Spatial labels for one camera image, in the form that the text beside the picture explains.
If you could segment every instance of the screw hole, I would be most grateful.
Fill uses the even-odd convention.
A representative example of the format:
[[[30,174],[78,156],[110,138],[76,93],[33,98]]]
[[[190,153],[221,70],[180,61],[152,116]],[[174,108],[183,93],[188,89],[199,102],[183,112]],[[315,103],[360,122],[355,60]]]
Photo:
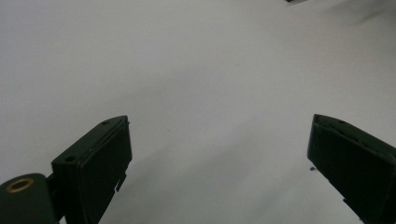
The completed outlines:
[[[75,156],[69,156],[69,157],[66,157],[66,159],[64,159],[64,160],[67,162],[70,162],[70,161],[74,161],[75,159],[76,159]]]
[[[16,193],[29,188],[35,181],[32,178],[19,179],[7,186],[9,193]]]

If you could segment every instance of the small black object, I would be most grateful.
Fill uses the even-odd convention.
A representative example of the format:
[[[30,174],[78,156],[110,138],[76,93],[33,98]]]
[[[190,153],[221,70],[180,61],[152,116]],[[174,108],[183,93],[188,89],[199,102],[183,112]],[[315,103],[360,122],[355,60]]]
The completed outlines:
[[[31,174],[0,186],[0,223],[96,224],[120,190],[131,141],[126,116],[108,119],[52,162],[48,178]]]
[[[396,148],[340,119],[315,115],[308,159],[364,223],[395,223]]]

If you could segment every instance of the black plastic part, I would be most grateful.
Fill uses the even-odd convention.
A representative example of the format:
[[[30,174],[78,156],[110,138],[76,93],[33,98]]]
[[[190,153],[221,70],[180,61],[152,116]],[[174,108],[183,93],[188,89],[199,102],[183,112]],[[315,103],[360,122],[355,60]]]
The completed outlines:
[[[395,223],[396,148],[340,119],[315,115],[308,159],[364,223]]]
[[[68,224],[96,224],[132,160],[126,116],[98,124],[52,162]]]
[[[21,175],[1,185],[0,223],[58,223],[46,177],[40,174]]]

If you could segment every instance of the black object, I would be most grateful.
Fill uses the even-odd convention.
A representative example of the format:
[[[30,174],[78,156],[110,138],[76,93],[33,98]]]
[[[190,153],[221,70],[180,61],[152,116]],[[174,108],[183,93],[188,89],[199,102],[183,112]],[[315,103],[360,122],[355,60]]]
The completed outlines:
[[[0,223],[96,224],[132,160],[126,116],[108,119],[52,162],[53,174],[22,175],[0,186]]]
[[[315,115],[308,159],[364,223],[395,223],[396,148],[340,119]]]

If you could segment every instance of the gray surface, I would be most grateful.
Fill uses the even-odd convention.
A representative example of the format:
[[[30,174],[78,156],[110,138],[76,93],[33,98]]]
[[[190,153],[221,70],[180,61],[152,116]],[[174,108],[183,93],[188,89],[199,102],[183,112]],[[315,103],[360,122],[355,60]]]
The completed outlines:
[[[103,119],[134,161],[101,223],[360,223],[306,158],[321,113],[396,145],[394,1],[3,1],[0,181]]]

